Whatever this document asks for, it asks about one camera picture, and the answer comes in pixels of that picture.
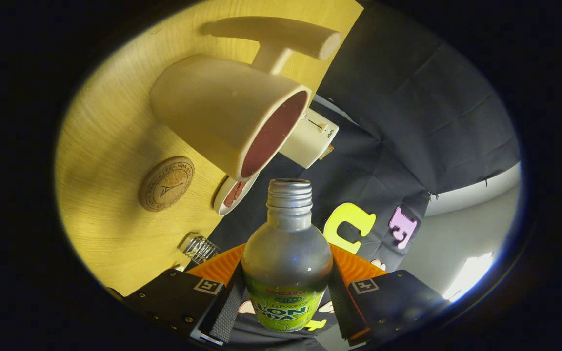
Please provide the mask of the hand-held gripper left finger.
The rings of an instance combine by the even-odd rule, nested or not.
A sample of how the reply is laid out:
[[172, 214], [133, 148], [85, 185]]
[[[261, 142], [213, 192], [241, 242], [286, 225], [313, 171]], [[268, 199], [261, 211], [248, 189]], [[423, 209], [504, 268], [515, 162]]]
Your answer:
[[227, 344], [246, 289], [241, 268], [245, 246], [181, 272], [167, 269], [129, 295], [108, 291], [152, 324], [187, 340]]

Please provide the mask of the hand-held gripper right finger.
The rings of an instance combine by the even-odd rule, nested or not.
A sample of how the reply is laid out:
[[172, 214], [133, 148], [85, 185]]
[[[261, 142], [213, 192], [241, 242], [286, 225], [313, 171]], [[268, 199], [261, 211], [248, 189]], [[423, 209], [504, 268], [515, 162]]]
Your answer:
[[437, 317], [450, 300], [405, 270], [386, 273], [330, 245], [328, 289], [341, 337], [350, 344], [388, 342]]

